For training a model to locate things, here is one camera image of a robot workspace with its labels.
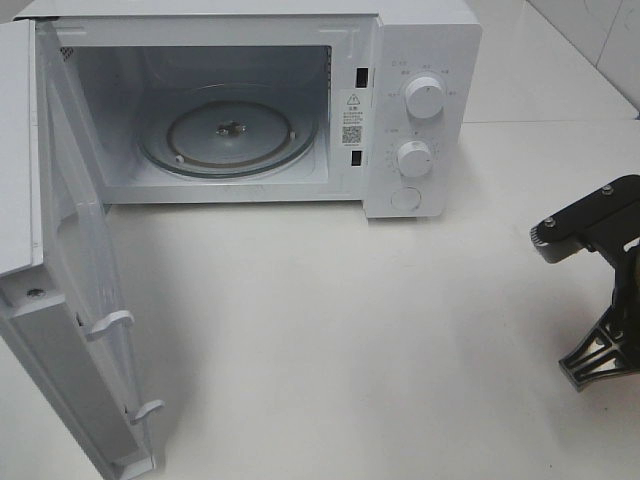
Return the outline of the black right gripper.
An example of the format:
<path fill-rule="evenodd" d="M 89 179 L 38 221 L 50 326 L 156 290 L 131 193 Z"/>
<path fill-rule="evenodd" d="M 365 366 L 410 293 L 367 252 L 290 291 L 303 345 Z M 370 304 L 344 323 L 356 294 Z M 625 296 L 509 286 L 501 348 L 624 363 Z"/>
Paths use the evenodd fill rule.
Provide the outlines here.
<path fill-rule="evenodd" d="M 594 382 L 639 373 L 639 245 L 612 241 L 614 288 L 610 307 L 579 345 L 559 361 L 577 391 Z"/>

